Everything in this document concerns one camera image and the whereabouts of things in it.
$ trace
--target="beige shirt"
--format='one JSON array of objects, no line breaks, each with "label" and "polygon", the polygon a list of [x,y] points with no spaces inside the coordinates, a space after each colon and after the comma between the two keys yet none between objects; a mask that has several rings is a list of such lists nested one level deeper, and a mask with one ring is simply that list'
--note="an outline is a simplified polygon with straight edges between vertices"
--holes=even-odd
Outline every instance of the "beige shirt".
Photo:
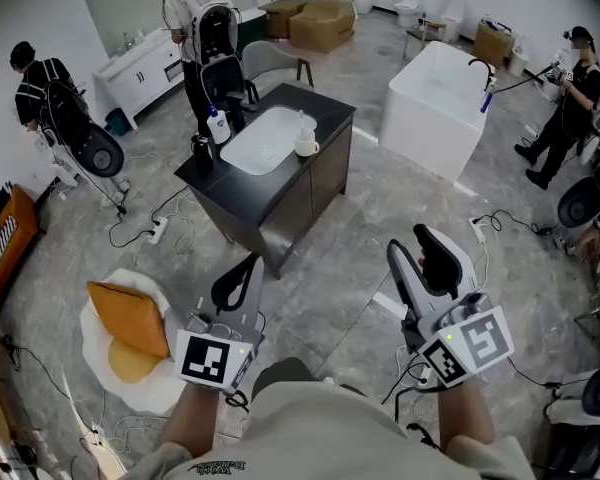
[{"label": "beige shirt", "polygon": [[[233,7],[231,0],[166,0],[164,3],[164,19],[167,26],[171,30],[181,30],[186,34],[198,9],[211,2],[224,2],[229,7]],[[191,62],[193,59],[187,53],[187,49],[182,48],[181,50],[182,60]]]},{"label": "beige shirt", "polygon": [[374,402],[337,386],[269,386],[251,407],[242,440],[198,459],[176,444],[142,459],[126,480],[231,475],[251,480],[533,480],[514,438],[483,445],[457,437],[447,455],[406,439]]}]

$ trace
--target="brown box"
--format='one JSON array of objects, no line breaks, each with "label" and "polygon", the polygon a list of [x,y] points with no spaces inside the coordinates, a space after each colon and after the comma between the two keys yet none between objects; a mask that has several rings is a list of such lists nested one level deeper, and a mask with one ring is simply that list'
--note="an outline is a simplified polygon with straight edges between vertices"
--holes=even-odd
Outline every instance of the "brown box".
[{"label": "brown box", "polygon": [[289,39],[289,18],[302,12],[307,0],[276,0],[260,7],[267,12],[267,36]]},{"label": "brown box", "polygon": [[480,23],[476,40],[473,43],[471,54],[480,60],[500,69],[504,58],[509,55],[513,47],[513,36],[493,30],[490,26]]},{"label": "brown box", "polygon": [[289,20],[290,42],[296,48],[329,53],[351,39],[355,21],[351,0],[310,0]]}]

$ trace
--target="person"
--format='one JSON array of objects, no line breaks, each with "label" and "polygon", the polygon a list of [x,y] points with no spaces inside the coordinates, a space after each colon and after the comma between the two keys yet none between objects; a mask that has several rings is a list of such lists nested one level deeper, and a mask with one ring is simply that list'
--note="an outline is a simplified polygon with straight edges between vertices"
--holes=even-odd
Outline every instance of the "person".
[{"label": "person", "polygon": [[475,381],[438,394],[442,452],[406,439],[376,403],[318,382],[299,359],[256,379],[239,443],[213,448],[218,393],[188,384],[157,440],[123,478],[533,479],[514,438],[496,441]]},{"label": "person", "polygon": [[123,177],[111,179],[100,178],[85,173],[80,164],[73,158],[68,148],[60,144],[50,126],[50,116],[45,105],[45,88],[51,80],[60,80],[77,92],[73,79],[65,65],[58,59],[38,61],[36,52],[26,41],[18,43],[11,52],[10,63],[16,73],[22,76],[22,82],[15,96],[16,110],[20,123],[31,132],[41,132],[51,147],[54,162],[69,172],[66,178],[63,172],[57,175],[65,178],[69,185],[75,186],[76,175],[84,177],[103,194],[101,206],[109,207],[120,204],[124,194],[129,190],[129,180]]},{"label": "person", "polygon": [[181,47],[185,91],[191,109],[198,120],[198,133],[207,138],[211,137],[211,130],[207,126],[207,119],[209,119],[210,114],[209,102],[200,79],[202,66],[197,62],[197,59],[192,58],[189,49],[184,46],[187,39],[191,39],[187,38],[187,32],[190,29],[193,16],[202,6],[211,2],[224,2],[229,7],[233,7],[231,0],[165,0],[163,4],[164,21],[171,30],[171,39]]},{"label": "person", "polygon": [[573,82],[562,82],[567,93],[544,130],[531,146],[520,144],[515,151],[533,166],[538,157],[549,149],[549,155],[540,172],[526,171],[527,178],[543,190],[560,170],[569,150],[591,131],[592,110],[600,98],[600,69],[597,68],[593,37],[584,27],[571,31],[572,48],[580,52],[580,60],[573,68]]}]

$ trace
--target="faucet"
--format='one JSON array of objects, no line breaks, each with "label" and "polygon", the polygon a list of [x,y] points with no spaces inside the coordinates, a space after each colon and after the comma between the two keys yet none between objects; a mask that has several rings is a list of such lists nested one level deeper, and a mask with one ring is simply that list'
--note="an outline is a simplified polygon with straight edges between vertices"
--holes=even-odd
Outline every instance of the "faucet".
[{"label": "faucet", "polygon": [[122,34],[122,37],[124,38],[124,47],[127,49],[128,52],[130,52],[134,46],[133,39],[129,39],[129,34],[127,34],[126,32]]},{"label": "faucet", "polygon": [[481,64],[484,64],[485,66],[487,66],[487,69],[489,70],[489,78],[487,78],[487,85],[484,88],[484,91],[487,92],[487,90],[489,89],[489,86],[491,85],[491,82],[493,81],[494,72],[491,70],[491,66],[489,64],[487,64],[485,61],[480,60],[480,59],[471,59],[469,61],[469,66],[471,66],[474,62],[480,62]]}]

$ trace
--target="cup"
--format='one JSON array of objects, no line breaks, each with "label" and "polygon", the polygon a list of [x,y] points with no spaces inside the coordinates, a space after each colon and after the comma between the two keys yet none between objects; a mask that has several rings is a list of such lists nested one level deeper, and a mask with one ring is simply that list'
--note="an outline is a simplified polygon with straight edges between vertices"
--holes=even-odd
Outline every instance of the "cup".
[{"label": "cup", "polygon": [[320,151],[320,144],[315,140],[296,140],[296,154],[302,157],[315,155]]}]

